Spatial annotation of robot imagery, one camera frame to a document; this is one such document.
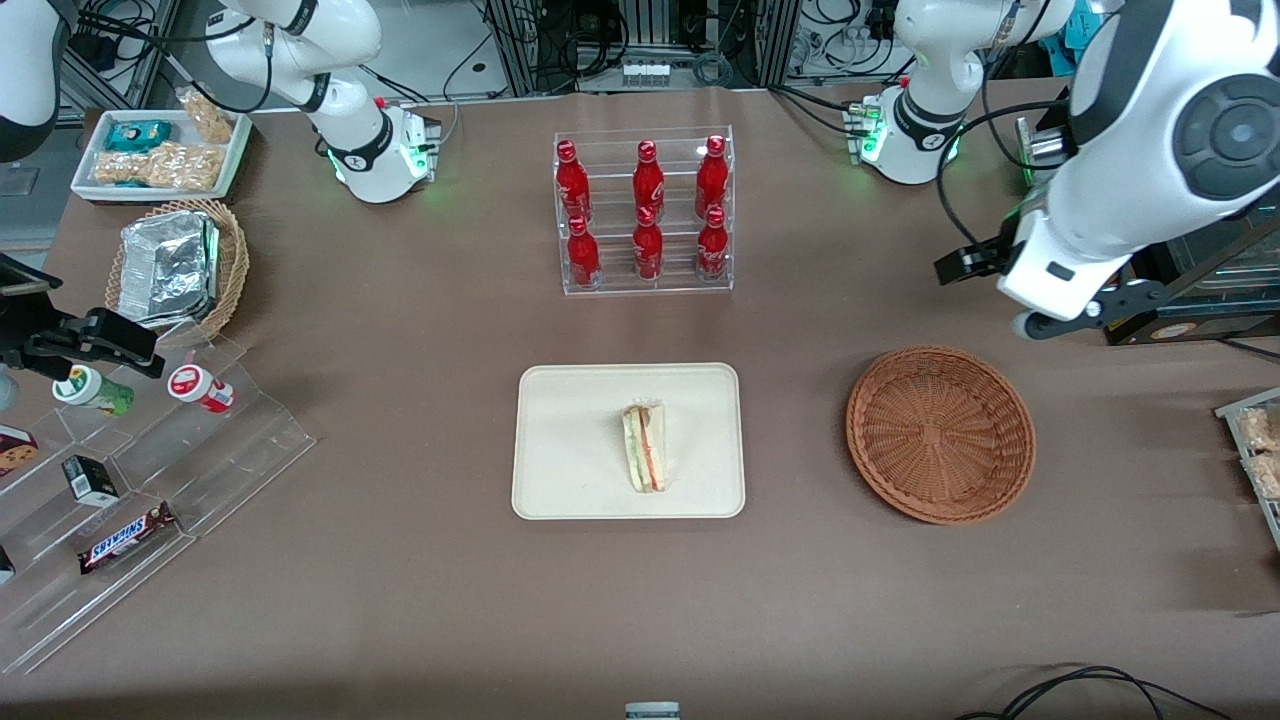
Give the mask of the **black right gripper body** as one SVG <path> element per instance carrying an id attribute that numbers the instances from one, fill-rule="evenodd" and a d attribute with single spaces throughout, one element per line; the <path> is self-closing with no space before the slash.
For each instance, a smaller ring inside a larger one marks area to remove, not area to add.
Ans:
<path id="1" fill-rule="evenodd" d="M 31 352 L 45 331 L 46 299 L 1 299 L 1 355 L 10 369 L 46 374 L 42 361 Z"/>

